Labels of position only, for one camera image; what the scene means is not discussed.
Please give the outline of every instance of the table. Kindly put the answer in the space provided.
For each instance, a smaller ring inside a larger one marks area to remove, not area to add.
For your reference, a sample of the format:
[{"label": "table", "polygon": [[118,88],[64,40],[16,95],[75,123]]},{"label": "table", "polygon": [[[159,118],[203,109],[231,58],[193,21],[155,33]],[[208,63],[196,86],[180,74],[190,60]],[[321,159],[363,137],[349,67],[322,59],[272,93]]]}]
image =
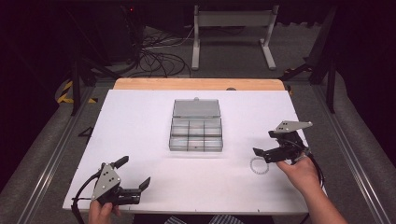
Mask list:
[{"label": "table", "polygon": [[[230,87],[243,91],[223,91]],[[173,103],[176,98],[194,97],[219,100],[222,152],[169,150]],[[123,205],[120,210],[124,212],[307,213],[302,195],[275,164],[269,165],[266,175],[256,175],[249,167],[250,160],[255,157],[253,147],[278,147],[268,131],[282,119],[297,120],[297,115],[279,80],[119,79],[106,97],[63,208],[70,209],[71,198],[102,162],[130,156],[129,162],[117,171],[121,177],[120,185],[125,189],[137,188],[149,176],[151,182],[142,193],[140,204]],[[261,169],[264,162],[253,163],[253,166]],[[90,198],[92,190],[93,183],[81,197]],[[87,210],[89,203],[80,201],[78,206]]]}]

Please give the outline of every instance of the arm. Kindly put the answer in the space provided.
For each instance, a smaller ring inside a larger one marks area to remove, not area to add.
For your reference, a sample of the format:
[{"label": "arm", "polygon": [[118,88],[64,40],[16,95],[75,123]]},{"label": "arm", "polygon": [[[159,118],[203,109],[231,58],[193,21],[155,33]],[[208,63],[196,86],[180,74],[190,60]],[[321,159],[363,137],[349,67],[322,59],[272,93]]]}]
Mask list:
[{"label": "arm", "polygon": [[294,165],[288,165],[284,161],[279,161],[276,165],[303,194],[313,223],[347,223],[320,187],[314,163],[309,158],[304,158]]}]

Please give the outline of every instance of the metal stand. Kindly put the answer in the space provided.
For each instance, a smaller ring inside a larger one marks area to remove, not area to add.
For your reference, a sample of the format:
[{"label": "metal stand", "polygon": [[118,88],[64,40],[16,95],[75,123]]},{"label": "metal stand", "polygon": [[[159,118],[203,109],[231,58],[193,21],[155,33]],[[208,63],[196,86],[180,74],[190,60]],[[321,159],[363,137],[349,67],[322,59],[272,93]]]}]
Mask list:
[{"label": "metal stand", "polygon": [[334,99],[334,84],[335,84],[335,58],[337,55],[336,48],[329,47],[329,32],[332,27],[332,22],[335,16],[337,7],[332,7],[323,22],[322,28],[318,34],[309,57],[306,59],[306,63],[299,66],[296,69],[287,69],[282,77],[279,79],[282,81],[289,80],[301,74],[303,71],[312,71],[312,75],[309,78],[311,84],[320,84],[323,78],[328,75],[327,92],[326,92],[326,104],[329,110],[334,113],[333,99]]},{"label": "metal stand", "polygon": [[199,68],[200,39],[199,27],[206,26],[268,26],[265,38],[260,39],[262,51],[268,68],[275,70],[276,65],[268,44],[276,21],[279,6],[264,11],[199,11],[194,7],[194,43],[192,50],[192,70]]},{"label": "metal stand", "polygon": [[95,68],[108,77],[113,77],[115,80],[121,76],[100,65],[99,63],[82,56],[77,56],[72,62],[72,80],[73,80],[73,112],[72,116],[76,115],[81,106],[81,93],[79,80],[84,81],[86,86],[93,86],[96,82],[95,77],[91,74],[91,68]]}]

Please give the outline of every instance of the metal frame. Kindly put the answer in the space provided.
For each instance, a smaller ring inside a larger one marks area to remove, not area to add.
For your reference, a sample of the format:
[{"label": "metal frame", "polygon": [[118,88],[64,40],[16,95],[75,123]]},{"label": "metal frame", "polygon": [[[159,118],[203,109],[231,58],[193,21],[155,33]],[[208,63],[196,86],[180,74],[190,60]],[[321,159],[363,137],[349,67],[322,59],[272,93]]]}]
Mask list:
[{"label": "metal frame", "polygon": [[[82,102],[88,102],[89,98],[92,95],[93,89],[94,87],[87,87],[85,89],[82,95]],[[66,151],[66,147],[70,139],[70,134],[71,132],[73,132],[74,127],[85,105],[86,104],[82,104],[81,106],[79,106],[76,110],[76,115],[70,117],[58,145],[54,149],[46,168],[44,169],[37,184],[35,185],[35,190],[33,191],[29,201],[27,202],[21,213],[18,223],[30,223],[35,216],[35,212],[37,211],[38,206],[43,200],[44,195],[47,192],[48,187],[50,186],[50,182],[55,175],[56,169],[61,162],[62,156]]]},{"label": "metal frame", "polygon": [[363,195],[364,199],[366,200],[373,217],[376,223],[391,223],[390,219],[385,211],[382,203],[379,201],[378,197],[376,196],[375,190],[369,180],[369,177],[365,173],[364,169],[361,166],[358,158],[355,155],[355,152],[352,146],[349,144],[346,135],[344,134],[341,125],[338,122],[337,117],[334,113],[327,107],[326,104],[326,96],[321,89],[320,86],[314,85],[313,90],[315,95],[317,96],[322,109],[325,111],[330,124],[332,125],[333,131],[336,136],[336,140],[341,148],[341,152],[343,153],[346,163],[349,166],[350,171],[352,172],[353,176],[355,177],[356,183],[358,184],[359,188],[361,189],[361,194]]},{"label": "metal frame", "polygon": [[262,51],[267,61],[268,68],[275,70],[276,65],[268,45],[271,34],[274,30],[277,10],[279,6],[274,6],[272,10],[264,11],[199,11],[199,7],[194,7],[194,43],[192,49],[192,70],[199,69],[200,39],[199,28],[206,26],[268,26],[265,38],[260,39]]}]

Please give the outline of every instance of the clear plastic box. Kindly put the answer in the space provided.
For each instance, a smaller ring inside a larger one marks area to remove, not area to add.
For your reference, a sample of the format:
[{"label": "clear plastic box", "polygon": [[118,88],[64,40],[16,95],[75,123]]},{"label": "clear plastic box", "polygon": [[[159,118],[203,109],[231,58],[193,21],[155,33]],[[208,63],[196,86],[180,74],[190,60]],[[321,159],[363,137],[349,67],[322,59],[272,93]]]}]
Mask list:
[{"label": "clear plastic box", "polygon": [[169,148],[172,151],[222,151],[218,100],[175,100]]}]

